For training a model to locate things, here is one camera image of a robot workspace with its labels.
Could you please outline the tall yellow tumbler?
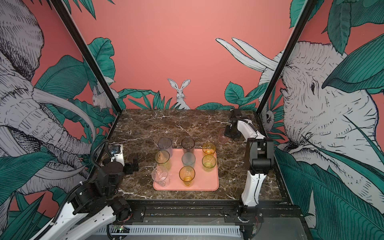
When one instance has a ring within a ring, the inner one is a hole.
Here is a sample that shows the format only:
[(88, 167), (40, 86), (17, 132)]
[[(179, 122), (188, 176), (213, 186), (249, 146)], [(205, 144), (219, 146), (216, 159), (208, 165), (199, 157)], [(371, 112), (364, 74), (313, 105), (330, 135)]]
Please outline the tall yellow tumbler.
[(184, 166), (179, 171), (179, 178), (181, 179), (183, 184), (187, 187), (192, 186), (195, 176), (196, 176), (196, 171), (191, 166)]

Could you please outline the tall light green tumbler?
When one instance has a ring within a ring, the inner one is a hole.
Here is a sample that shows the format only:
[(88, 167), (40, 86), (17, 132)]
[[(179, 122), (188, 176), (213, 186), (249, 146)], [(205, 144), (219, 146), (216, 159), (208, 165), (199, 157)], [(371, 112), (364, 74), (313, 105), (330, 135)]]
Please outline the tall light green tumbler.
[(171, 169), (171, 156), (168, 151), (160, 150), (155, 154), (155, 161), (159, 166), (165, 167), (167, 170)]

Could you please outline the pink clear tumbler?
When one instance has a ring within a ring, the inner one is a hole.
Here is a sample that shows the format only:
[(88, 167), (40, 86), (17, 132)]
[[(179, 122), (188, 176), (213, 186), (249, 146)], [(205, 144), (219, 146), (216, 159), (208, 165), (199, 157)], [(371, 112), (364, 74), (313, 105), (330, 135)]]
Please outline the pink clear tumbler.
[(221, 128), (218, 132), (218, 142), (220, 144), (225, 144), (229, 141), (230, 138), (225, 136), (225, 128)]

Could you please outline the pink plastic tray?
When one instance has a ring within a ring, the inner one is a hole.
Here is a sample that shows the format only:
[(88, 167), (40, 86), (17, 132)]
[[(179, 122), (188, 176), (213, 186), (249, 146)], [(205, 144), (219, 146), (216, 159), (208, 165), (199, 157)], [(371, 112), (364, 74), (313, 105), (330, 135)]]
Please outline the pink plastic tray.
[(186, 186), (179, 177), (179, 171), (183, 167), (182, 149), (173, 149), (171, 157), (171, 169), (167, 177), (169, 181), (164, 187), (156, 182), (153, 182), (153, 187), (157, 191), (216, 191), (219, 188), (218, 165), (210, 172), (205, 171), (202, 159), (205, 156), (202, 149), (195, 149), (196, 157), (195, 172), (196, 176), (190, 186)]

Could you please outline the black frame post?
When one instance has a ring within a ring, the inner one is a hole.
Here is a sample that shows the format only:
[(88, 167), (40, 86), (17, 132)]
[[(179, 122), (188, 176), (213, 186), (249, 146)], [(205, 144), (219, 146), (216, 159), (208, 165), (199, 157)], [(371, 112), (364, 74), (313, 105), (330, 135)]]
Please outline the black frame post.
[(262, 110), (264, 109), (264, 107), (267, 103), (267, 100), (270, 97), (277, 81), (281, 77), (283, 69), (286, 66), (286, 63), (288, 62), (288, 60), (289, 60), (289, 58), (290, 58), (290, 56), (291, 56), (291, 54), (295, 48), (295, 45), (296, 45), (297, 41), (299, 40), (299, 38), (302, 34), (302, 31), (303, 31), (305, 25), (307, 24), (307, 21), (311, 15), (313, 9), (315, 8), (316, 4), (317, 4), (317, 1), (315, 1), (315, 0), (306, 1), (304, 8), (302, 9), (301, 14), (299, 16), (299, 19), (298, 19), (298, 21), (294, 27), (294, 30), (291, 34), (291, 37), (290, 37), (290, 39), (286, 45), (286, 48), (283, 51), (281, 59), (278, 62), (278, 66), (277, 66), (276, 70), (274, 70), (274, 74), (273, 74), (272, 79), (271, 79), (271, 81), (270, 81), (270, 83), (266, 89), (266, 92), (262, 98), (262, 101), (261, 101), (258, 109), (256, 110), (257, 116), (261, 115)]
[(107, 97), (111, 101), (113, 107), (117, 110), (118, 115), (121, 114), (122, 109), (120, 108), (118, 101), (114, 97), (109, 85), (107, 84), (104, 78), (104, 75), (101, 69), (99, 68), (95, 58), (93, 57), (88, 45), (85, 43), (84, 38), (79, 32), (79, 29), (74, 23), (72, 17), (70, 16), (69, 11), (67, 10), (64, 2), (58, 1), (58, 0), (52, 0), (51, 3), (55, 8), (56, 12), (58, 13), (59, 17), (61, 18), (62, 22), (66, 26), (68, 32), (70, 33), (72, 39), (76, 43), (83, 57), (85, 58), (87, 64), (91, 69), (91, 72), (95, 75), (98, 82), (100, 83), (103, 90), (105, 91)]

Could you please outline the short yellow tumbler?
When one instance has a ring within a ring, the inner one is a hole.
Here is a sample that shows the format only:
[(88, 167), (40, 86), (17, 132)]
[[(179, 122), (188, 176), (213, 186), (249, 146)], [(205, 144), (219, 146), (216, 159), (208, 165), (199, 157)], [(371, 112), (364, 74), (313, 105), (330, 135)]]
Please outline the short yellow tumbler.
[(216, 152), (216, 146), (213, 143), (207, 142), (202, 146), (205, 155), (213, 155)]

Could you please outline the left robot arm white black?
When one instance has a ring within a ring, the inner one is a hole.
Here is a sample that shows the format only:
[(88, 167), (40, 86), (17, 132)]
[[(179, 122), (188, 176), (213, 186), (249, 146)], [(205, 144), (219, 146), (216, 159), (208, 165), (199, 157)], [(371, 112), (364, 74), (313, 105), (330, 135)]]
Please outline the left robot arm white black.
[(117, 193), (125, 175), (139, 170), (139, 160), (134, 158), (127, 165), (110, 161), (104, 166), (92, 160), (92, 164), (98, 173), (69, 193), (33, 240), (83, 240), (101, 227), (133, 218), (132, 207)]

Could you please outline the right black frame post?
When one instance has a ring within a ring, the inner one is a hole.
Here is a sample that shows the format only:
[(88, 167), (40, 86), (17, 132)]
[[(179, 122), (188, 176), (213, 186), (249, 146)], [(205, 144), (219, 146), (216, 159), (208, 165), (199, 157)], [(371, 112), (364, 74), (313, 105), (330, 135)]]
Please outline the right black frame post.
[(278, 62), (278, 66), (277, 66), (276, 70), (274, 70), (274, 74), (273, 74), (272, 79), (271, 79), (271, 81), (270, 81), (270, 83), (266, 89), (266, 92), (262, 98), (262, 101), (261, 101), (258, 109), (256, 110), (257, 116), (261, 115), (262, 110), (264, 109), (264, 107), (267, 103), (267, 100), (270, 97), (277, 81), (281, 77), (283, 69), (286, 66), (286, 63), (288, 62), (288, 60), (289, 60), (289, 58), (290, 58), (290, 56), (291, 56), (291, 54), (295, 48), (295, 45), (296, 45), (297, 41), (299, 40), (299, 38), (302, 34), (302, 31), (303, 31), (305, 25), (307, 24), (307, 21), (311, 15), (313, 9), (315, 8), (316, 4), (317, 4), (317, 1), (315, 1), (315, 0), (306, 1), (304, 8), (302, 9), (301, 14), (299, 16), (299, 19), (298, 19), (298, 21), (294, 27), (294, 30), (291, 34), (291, 37), (290, 37), (290, 39), (286, 45), (286, 48), (283, 51), (281, 59)]

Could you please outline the white perforated strip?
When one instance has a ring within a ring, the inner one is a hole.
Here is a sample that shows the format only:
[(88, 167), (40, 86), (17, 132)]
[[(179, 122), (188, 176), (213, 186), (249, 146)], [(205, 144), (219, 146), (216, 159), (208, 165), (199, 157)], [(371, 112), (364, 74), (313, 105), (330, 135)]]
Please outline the white perforated strip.
[(171, 226), (171, 225), (123, 225), (103, 227), (97, 235), (110, 232), (112, 236), (224, 236), (241, 237), (239, 226)]

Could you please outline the tall dark grey tumbler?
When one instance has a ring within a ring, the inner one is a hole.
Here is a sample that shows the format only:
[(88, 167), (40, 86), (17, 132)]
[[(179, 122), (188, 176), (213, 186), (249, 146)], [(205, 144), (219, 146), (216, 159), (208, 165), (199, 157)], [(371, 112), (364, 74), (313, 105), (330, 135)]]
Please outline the tall dark grey tumbler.
[(195, 150), (195, 140), (193, 138), (184, 138), (181, 142), (181, 146), (185, 153), (194, 153)]

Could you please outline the teal frosted tumbler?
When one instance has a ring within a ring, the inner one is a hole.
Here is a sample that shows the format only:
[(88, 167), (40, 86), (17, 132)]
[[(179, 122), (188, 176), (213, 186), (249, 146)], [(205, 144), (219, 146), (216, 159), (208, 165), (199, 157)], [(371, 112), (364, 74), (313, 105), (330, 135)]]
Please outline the teal frosted tumbler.
[(183, 154), (183, 156), (182, 156), (182, 163), (183, 163), (184, 167), (189, 166), (189, 167), (194, 168), (195, 167), (195, 162), (196, 162), (196, 157), (195, 157), (195, 155), (193, 153), (185, 153), (185, 154)]

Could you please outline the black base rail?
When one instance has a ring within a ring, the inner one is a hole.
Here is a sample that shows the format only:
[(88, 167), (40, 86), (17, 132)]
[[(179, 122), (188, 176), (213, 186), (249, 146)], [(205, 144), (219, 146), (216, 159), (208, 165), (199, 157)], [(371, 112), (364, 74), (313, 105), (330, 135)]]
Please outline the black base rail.
[(143, 222), (144, 218), (223, 218), (236, 225), (261, 224), (267, 219), (299, 219), (305, 222), (298, 206), (282, 201), (261, 201), (247, 207), (239, 200), (133, 200), (127, 199), (133, 216), (129, 220)]

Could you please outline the left black frame post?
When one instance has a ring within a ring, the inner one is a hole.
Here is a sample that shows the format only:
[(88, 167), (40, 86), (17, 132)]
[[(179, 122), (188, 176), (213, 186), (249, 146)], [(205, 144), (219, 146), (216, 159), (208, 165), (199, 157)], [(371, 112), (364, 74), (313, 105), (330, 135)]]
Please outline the left black frame post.
[(114, 97), (109, 85), (107, 84), (104, 78), (104, 75), (101, 69), (99, 68), (95, 58), (93, 57), (88, 45), (85, 43), (84, 38), (79, 32), (79, 29), (74, 23), (72, 17), (70, 16), (69, 11), (67, 10), (64, 2), (58, 1), (58, 0), (52, 0), (51, 3), (55, 8), (56, 12), (58, 13), (59, 17), (61, 18), (62, 22), (66, 26), (68, 32), (70, 33), (72, 39), (76, 43), (83, 57), (85, 58), (87, 64), (91, 69), (91, 72), (95, 75), (98, 82), (100, 83), (103, 90), (105, 91), (107, 97), (111, 101), (113, 107), (117, 110), (118, 115), (121, 114), (122, 109), (120, 108), (118, 101)]

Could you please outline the tall blue-grey clear tumbler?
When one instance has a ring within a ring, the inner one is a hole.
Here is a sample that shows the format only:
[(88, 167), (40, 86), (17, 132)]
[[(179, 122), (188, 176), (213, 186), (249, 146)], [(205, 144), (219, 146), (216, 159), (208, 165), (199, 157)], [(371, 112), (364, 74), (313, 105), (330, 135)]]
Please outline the tall blue-grey clear tumbler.
[(165, 150), (169, 153), (170, 157), (173, 155), (172, 140), (167, 137), (163, 137), (158, 141), (158, 147), (160, 150)]

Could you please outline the short green tumbler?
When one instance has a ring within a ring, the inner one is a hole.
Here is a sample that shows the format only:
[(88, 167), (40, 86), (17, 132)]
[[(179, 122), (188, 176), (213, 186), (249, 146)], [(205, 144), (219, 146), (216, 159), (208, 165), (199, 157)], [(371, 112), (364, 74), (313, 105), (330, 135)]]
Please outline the short green tumbler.
[(211, 172), (217, 164), (217, 159), (213, 155), (205, 155), (202, 158), (203, 170)]

